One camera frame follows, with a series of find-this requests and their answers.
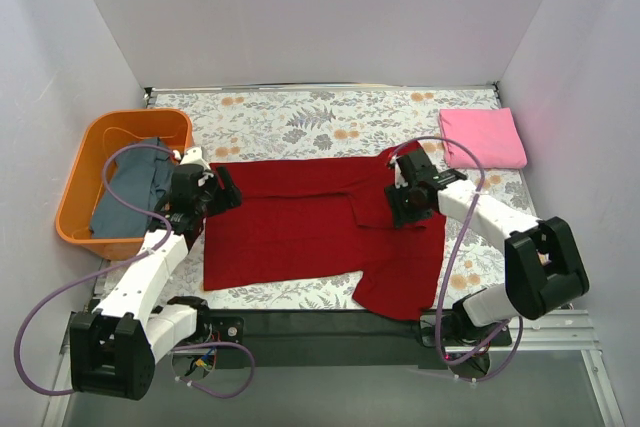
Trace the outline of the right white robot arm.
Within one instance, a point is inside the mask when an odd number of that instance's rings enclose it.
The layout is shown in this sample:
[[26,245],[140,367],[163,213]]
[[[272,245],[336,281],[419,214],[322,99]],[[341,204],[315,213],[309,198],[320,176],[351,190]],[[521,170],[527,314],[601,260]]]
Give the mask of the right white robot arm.
[[450,312],[438,308],[433,337],[475,344],[503,321],[537,320],[589,291],[565,220],[542,220],[486,196],[461,172],[438,170],[422,149],[392,157],[389,166],[396,181],[385,194],[396,227],[440,214],[461,222],[504,257],[503,282],[456,301]]

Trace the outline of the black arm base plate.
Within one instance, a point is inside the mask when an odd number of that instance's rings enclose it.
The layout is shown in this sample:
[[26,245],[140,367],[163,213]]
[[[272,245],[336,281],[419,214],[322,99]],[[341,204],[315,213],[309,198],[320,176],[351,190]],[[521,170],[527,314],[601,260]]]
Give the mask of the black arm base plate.
[[203,341],[227,342],[218,369],[258,367],[408,366],[443,371],[422,334],[427,322],[397,321],[363,310],[211,310]]

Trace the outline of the red t shirt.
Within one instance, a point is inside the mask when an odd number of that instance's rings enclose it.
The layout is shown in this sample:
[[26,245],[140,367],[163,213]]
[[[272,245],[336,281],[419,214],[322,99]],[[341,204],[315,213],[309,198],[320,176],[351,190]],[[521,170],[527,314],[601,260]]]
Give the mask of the red t shirt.
[[359,271],[355,302],[392,319],[418,319],[436,300],[445,219],[395,228],[385,158],[227,164],[242,203],[206,222],[205,289]]

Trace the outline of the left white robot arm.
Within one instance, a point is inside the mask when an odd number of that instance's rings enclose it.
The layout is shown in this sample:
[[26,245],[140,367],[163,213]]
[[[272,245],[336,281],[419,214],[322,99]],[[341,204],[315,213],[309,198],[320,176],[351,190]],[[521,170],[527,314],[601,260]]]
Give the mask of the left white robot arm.
[[158,299],[187,257],[207,218],[237,208],[242,194],[227,168],[199,164],[175,168],[168,193],[151,216],[138,254],[112,291],[70,325],[70,367],[74,391],[139,400],[155,367],[180,345],[205,345],[214,328],[207,302]]

